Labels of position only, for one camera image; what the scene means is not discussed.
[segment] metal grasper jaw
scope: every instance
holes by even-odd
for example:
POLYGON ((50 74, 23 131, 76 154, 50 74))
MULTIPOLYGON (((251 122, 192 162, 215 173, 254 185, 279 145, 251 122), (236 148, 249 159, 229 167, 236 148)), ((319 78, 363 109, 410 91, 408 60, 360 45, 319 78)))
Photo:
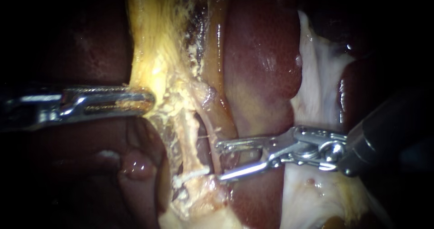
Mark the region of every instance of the metal grasper jaw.
POLYGON ((125 86, 31 84, 0 88, 0 132, 108 117, 139 116, 154 106, 145 89, 125 86))
POLYGON ((283 163, 308 164, 320 170, 335 171, 345 142, 344 135, 306 126, 291 127, 278 136, 220 141, 216 144, 219 154, 260 149, 262 156, 258 162, 226 171, 218 178, 221 181, 237 181, 277 168, 283 163))

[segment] small red spot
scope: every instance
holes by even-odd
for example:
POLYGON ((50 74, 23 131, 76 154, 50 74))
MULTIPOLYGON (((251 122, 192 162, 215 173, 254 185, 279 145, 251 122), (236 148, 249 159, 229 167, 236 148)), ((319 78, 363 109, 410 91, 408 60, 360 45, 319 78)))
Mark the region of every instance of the small red spot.
POLYGON ((314 184, 315 184, 315 179, 309 178, 306 180, 306 185, 314 185, 314 184))

